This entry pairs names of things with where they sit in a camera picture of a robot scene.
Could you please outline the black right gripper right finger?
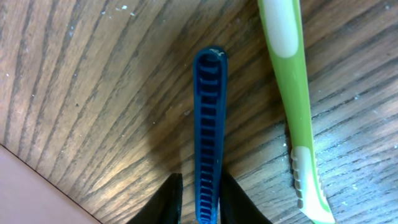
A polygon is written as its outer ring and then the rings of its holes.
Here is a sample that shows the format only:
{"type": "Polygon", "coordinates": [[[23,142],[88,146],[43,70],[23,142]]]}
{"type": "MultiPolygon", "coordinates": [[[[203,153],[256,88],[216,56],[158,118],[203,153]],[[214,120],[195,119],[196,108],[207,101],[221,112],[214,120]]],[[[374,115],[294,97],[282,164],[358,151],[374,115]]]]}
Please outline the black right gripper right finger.
{"type": "Polygon", "coordinates": [[[221,174],[219,197],[221,224],[272,224],[227,172],[221,174]]]}

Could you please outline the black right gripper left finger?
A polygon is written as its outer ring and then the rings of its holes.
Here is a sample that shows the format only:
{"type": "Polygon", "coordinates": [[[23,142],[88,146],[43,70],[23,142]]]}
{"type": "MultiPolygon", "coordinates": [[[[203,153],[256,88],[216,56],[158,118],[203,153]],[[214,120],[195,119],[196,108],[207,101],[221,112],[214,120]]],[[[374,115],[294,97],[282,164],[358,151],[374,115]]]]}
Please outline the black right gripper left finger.
{"type": "Polygon", "coordinates": [[[182,196],[182,174],[170,174],[141,211],[127,224],[180,224],[182,196]]]}

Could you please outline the blue disposable razor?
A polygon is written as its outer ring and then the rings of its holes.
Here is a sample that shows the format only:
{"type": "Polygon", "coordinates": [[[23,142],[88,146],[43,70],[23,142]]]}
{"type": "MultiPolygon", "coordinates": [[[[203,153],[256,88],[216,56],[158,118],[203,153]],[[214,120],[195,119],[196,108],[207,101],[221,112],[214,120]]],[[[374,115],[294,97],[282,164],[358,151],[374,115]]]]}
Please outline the blue disposable razor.
{"type": "Polygon", "coordinates": [[[193,61],[195,214],[215,224],[224,149],[228,56],[219,46],[201,49],[193,61]]]}

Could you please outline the green white toothbrush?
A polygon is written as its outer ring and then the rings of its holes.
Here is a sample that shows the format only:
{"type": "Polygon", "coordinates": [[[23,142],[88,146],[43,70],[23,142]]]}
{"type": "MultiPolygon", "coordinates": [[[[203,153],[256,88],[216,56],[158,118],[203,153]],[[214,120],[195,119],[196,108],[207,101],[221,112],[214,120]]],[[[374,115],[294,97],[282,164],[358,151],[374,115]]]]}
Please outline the green white toothbrush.
{"type": "Polygon", "coordinates": [[[289,126],[298,209],[313,223],[335,223],[320,181],[298,0],[259,0],[259,15],[289,126]]]}

